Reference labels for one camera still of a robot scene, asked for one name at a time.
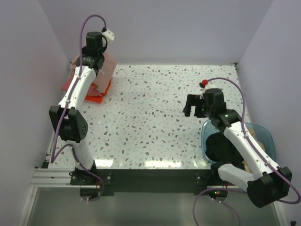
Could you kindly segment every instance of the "black fabric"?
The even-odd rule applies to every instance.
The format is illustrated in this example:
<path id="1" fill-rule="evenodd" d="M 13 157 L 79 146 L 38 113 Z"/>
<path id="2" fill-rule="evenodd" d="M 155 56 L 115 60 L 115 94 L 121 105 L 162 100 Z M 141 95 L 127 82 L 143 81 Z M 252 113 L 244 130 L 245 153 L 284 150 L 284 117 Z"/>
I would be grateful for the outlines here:
<path id="1" fill-rule="evenodd" d="M 215 162 L 224 161 L 232 163 L 234 166 L 244 169 L 240 155 L 236 147 L 221 133 L 215 133 L 206 140 L 206 155 Z"/>

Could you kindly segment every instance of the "blue bowl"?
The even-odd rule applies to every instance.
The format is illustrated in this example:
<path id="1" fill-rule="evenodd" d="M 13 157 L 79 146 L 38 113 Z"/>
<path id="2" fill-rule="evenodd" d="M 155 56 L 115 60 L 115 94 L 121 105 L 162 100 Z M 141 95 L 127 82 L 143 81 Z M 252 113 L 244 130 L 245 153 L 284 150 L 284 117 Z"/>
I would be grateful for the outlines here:
<path id="1" fill-rule="evenodd" d="M 269 131 L 260 125 L 251 124 L 251 123 L 246 123 L 246 127 L 248 129 L 253 129 L 255 131 L 255 139 L 263 144 L 266 154 L 268 154 L 268 156 L 272 160 L 276 161 L 275 145 L 274 145 L 272 135 L 269 133 Z M 212 125 L 210 120 L 207 120 L 202 127 L 201 149 L 204 157 L 211 163 L 215 163 L 215 162 L 209 159 L 208 156 L 206 155 L 206 150 L 207 150 L 206 140 L 210 135 L 218 132 L 219 130 Z"/>

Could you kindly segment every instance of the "floor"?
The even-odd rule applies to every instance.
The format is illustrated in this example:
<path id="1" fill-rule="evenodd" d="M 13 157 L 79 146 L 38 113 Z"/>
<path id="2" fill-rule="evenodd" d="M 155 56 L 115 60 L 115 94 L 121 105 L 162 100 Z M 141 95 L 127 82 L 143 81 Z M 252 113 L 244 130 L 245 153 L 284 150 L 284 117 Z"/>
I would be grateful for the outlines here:
<path id="1" fill-rule="evenodd" d="M 206 119 L 184 117 L 187 94 L 200 94 L 203 79 L 229 78 L 238 83 L 232 65 L 118 65 L 101 104 L 84 103 L 88 147 L 98 168 L 208 169 L 201 152 Z M 242 113 L 239 91 L 214 81 L 227 107 Z M 57 149 L 64 144 L 59 140 Z M 69 150 L 49 168 L 73 169 Z"/>
<path id="2" fill-rule="evenodd" d="M 40 188 L 28 226 L 195 226 L 193 194 L 115 193 L 86 203 L 75 188 Z M 255 207 L 245 194 L 229 193 L 226 203 L 240 215 L 242 226 L 279 226 L 273 204 Z M 201 226 L 238 226 L 234 212 L 208 196 L 199 198 Z"/>

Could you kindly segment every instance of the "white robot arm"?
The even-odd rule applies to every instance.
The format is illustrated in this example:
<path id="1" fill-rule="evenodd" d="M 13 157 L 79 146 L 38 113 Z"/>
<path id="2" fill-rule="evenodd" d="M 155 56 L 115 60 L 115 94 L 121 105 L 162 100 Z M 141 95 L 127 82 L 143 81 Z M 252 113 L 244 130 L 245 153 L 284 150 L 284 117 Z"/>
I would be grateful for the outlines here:
<path id="1" fill-rule="evenodd" d="M 228 181 L 247 192 L 253 204 L 259 208 L 287 196 L 289 185 L 284 182 L 254 151 L 246 136 L 265 156 L 269 164 L 287 180 L 291 181 L 292 173 L 287 167 L 281 168 L 259 146 L 255 139 L 242 131 L 241 117 L 234 110 L 229 110 L 224 101 L 223 92 L 214 87 L 207 87 L 201 95 L 187 96 L 183 110 L 185 116 L 190 116 L 191 106 L 195 106 L 194 116 L 208 117 L 211 123 L 236 147 L 244 158 L 252 173 L 234 167 L 231 162 L 220 161 L 211 166 L 217 178 Z"/>
<path id="2" fill-rule="evenodd" d="M 86 142 L 88 124 L 80 110 L 90 85 L 103 66 L 103 52 L 106 47 L 103 46 L 102 40 L 103 34 L 101 32 L 89 32 L 87 34 L 87 45 L 82 48 L 83 65 L 81 75 L 79 76 L 78 60 L 72 82 L 65 96 L 58 106 L 52 106 L 49 109 L 49 116 L 54 130 L 56 130 L 64 110 L 66 111 L 62 123 L 59 125 L 59 136 L 63 141 L 73 146 L 74 154 L 77 157 L 77 160 L 75 160 L 76 168 L 79 170 L 84 170 L 81 165 L 87 170 L 96 169 Z"/>

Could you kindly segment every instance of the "speckled white surface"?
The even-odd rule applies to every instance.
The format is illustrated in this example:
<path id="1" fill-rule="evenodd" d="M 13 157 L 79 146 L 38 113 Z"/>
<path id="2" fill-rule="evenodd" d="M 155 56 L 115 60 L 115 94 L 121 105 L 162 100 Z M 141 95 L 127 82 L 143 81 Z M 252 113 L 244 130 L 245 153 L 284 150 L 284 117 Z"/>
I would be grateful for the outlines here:
<path id="1" fill-rule="evenodd" d="M 238 83 L 231 65 L 118 65 L 103 102 L 86 102 L 81 110 L 97 167 L 208 169 L 200 146 L 206 119 L 184 117 L 182 110 L 187 94 L 200 94 L 199 82 L 214 77 Z M 226 81 L 214 83 L 223 89 L 227 107 L 241 114 L 239 91 Z M 59 140 L 57 148 L 62 145 Z M 49 168 L 73 169 L 70 150 L 66 148 Z"/>

